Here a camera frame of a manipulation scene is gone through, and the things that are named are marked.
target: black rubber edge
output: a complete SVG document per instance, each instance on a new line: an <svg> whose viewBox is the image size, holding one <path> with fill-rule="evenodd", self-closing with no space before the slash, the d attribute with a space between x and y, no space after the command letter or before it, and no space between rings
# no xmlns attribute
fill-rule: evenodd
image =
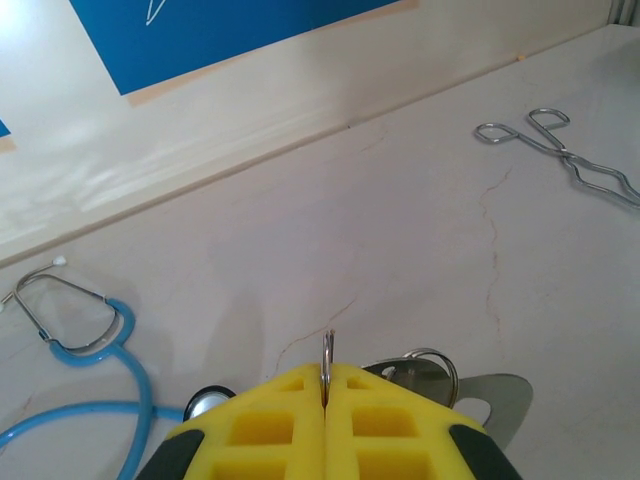
<svg viewBox="0 0 640 480"><path fill-rule="evenodd" d="M186 422L187 420L189 420L189 411L191 410L193 403L196 402L202 395L206 393L211 393L211 392L221 393L227 398L233 398L236 396L233 390L230 390L227 387L223 387L222 385L209 385L208 387L201 388L200 390L198 390L196 393L193 394L193 397L191 397L191 399L189 400L189 403L187 403L187 406L185 407L184 412L182 414L183 422Z"/></svg>
<svg viewBox="0 0 640 480"><path fill-rule="evenodd" d="M202 430L188 430L165 440L136 480L183 480L203 439Z"/></svg>
<svg viewBox="0 0 640 480"><path fill-rule="evenodd" d="M466 425L453 425L449 435L456 443L476 480L522 480L496 443Z"/></svg>

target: white wall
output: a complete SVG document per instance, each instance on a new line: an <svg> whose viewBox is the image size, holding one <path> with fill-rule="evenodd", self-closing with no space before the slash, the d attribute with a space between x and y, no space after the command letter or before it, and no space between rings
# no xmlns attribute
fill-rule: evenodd
<svg viewBox="0 0 640 480"><path fill-rule="evenodd" d="M593 30L609 3L403 0L122 97L67 0L6 0L0 261Z"/></svg>

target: white drawing on poster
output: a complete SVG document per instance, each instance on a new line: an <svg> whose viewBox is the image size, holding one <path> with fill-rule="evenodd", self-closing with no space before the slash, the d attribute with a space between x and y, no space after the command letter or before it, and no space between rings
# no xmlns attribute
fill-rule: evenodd
<svg viewBox="0 0 640 480"><path fill-rule="evenodd" d="M154 11L153 10L154 0L149 0L149 9L147 10L147 27L151 25L151 22L153 22L156 19L156 17L158 16L158 13L160 13L160 10L162 10L162 7L164 7L164 4L166 2L167 0L160 0L158 7Z"/></svg>

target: blue poster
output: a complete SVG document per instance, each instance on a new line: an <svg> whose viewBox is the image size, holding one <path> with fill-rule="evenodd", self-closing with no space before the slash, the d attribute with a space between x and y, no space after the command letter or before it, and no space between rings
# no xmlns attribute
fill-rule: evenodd
<svg viewBox="0 0 640 480"><path fill-rule="evenodd" d="M396 0L70 0L122 95Z"/></svg>
<svg viewBox="0 0 640 480"><path fill-rule="evenodd" d="M9 135L11 132L7 127L4 126L4 123L0 121L0 137L4 137L5 135Z"/></svg>

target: blue stethoscope tubing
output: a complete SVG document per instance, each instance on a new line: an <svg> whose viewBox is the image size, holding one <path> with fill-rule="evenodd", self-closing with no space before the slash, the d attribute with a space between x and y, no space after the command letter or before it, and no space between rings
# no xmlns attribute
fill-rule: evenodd
<svg viewBox="0 0 640 480"><path fill-rule="evenodd" d="M182 421L183 412L178 408L158 407L153 404L151 380L140 362L124 348L124 343L131 336L136 318L131 308L124 302L108 298L105 303L111 306L122 318L122 326L116 337L106 347L90 355L75 355L57 340L49 343L49 349L55 358L72 367L94 365L109 356L114 356L129 369L136 381L139 392L138 402L103 401L83 402L54 408L22 420L18 424L0 433L0 448L29 430L49 423L53 420L84 415L87 413L127 413L138 414L136 430L127 458L120 469L117 480L132 480L140 466L144 449L151 431L153 417L167 418L176 422Z"/></svg>

